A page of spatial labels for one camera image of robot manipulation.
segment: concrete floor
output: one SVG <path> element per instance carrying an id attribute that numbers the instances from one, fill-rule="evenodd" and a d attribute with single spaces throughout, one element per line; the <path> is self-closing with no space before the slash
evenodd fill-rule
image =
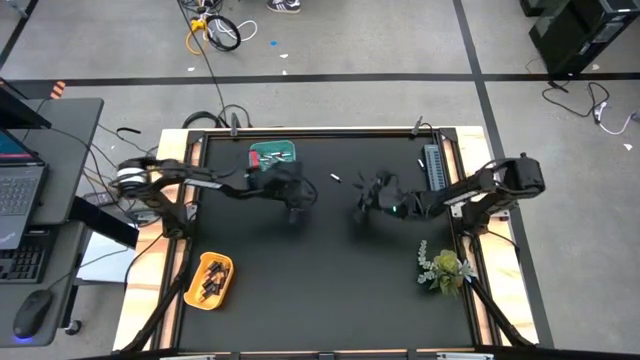
<path id="1" fill-rule="evenodd" d="M 209 50 L 219 76 L 348 73 L 470 73 L 452 0 L 302 1 L 297 16 L 273 14 L 264 0 L 227 0 L 223 15 L 254 19 L 256 37 L 237 51 Z M 515 0 L 462 0 L 483 73 L 526 73 L 538 55 Z M 0 40 L 8 17 L 0 4 Z M 204 61 L 184 48 L 186 25 L 174 1 L 41 1 L 0 75 L 7 79 L 207 76 Z M 596 72 L 640 72 L 636 21 L 594 64 Z M 287 59 L 279 55 L 289 54 Z M 529 65 L 544 72 L 540 61 Z M 619 129 L 640 108 L 640 81 L 601 82 L 611 92 L 604 123 Z M 584 82 L 551 94 L 586 111 Z M 547 192 L 523 201 L 527 237 L 556 347 L 640 353 L 640 312 L 634 286 L 640 272 L 636 234 L 640 200 L 640 124 L 610 136 L 540 97 L 544 82 L 487 83 L 507 155 L 526 151 L 542 163 Z M 257 126 L 484 125 L 473 82 L 319 82 L 221 86 L 225 103 L 249 110 Z M 65 98 L 101 97 L 101 124 L 134 127 L 142 148 L 162 128 L 180 127 L 190 113 L 220 109 L 211 85 L 68 87 Z M 114 161 L 137 156 L 98 130 L 95 144 Z M 624 144 L 635 146 L 627 151 Z M 101 160 L 100 168 L 108 172 Z M 82 183 L 80 193 L 89 191 Z M 96 306 L 97 298 L 108 305 Z M 122 302 L 120 286 L 82 288 L 77 337 L 60 334 L 40 349 L 2 349 L 2 359 L 67 359 L 111 350 Z"/>

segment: keyboard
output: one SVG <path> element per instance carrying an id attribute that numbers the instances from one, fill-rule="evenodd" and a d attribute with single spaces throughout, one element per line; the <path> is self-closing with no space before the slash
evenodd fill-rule
<path id="1" fill-rule="evenodd" d="M 42 282 L 53 241 L 49 230 L 29 232 L 17 249 L 0 250 L 0 284 Z"/>
<path id="2" fill-rule="evenodd" d="M 25 215 L 38 186 L 38 177 L 0 178 L 0 216 Z"/>

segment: black tabletop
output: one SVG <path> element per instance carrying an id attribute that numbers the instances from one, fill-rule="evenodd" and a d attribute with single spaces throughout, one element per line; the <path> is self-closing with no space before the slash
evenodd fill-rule
<path id="1" fill-rule="evenodd" d="M 319 198 L 304 227 L 288 225 L 282 203 L 229 199 L 202 191 L 191 274 L 199 256 L 230 256 L 236 273 L 221 308 L 185 305 L 179 348 L 185 351 L 330 351 L 447 348 L 471 345 L 462 298 L 417 284 L 417 249 L 453 249 L 446 216 L 405 222 L 373 214 L 354 226 L 357 172 L 387 169 L 403 189 L 425 189 L 417 159 L 429 139 L 291 139 Z M 251 144 L 208 143 L 205 165 L 247 165 Z M 242 170 L 227 182 L 242 186 Z M 341 177 L 338 183 L 330 174 Z"/>

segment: black computer tower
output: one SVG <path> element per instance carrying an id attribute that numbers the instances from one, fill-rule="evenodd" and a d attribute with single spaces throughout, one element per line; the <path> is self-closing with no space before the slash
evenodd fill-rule
<path id="1" fill-rule="evenodd" d="M 640 0 L 563 0 L 529 32 L 551 75 L 579 74 L 640 15 Z"/>
<path id="2" fill-rule="evenodd" d="M 557 0 L 520 0 L 520 6 L 522 6 L 522 11 L 526 16 L 540 16 L 544 12 L 546 4 L 554 1 Z"/>

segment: computer mouse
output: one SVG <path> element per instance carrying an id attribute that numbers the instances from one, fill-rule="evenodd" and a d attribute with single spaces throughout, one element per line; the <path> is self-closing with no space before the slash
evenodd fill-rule
<path id="1" fill-rule="evenodd" d="M 13 333 L 21 339 L 35 335 L 47 315 L 51 300 L 53 293 L 49 290 L 36 290 L 29 294 L 13 320 Z"/>

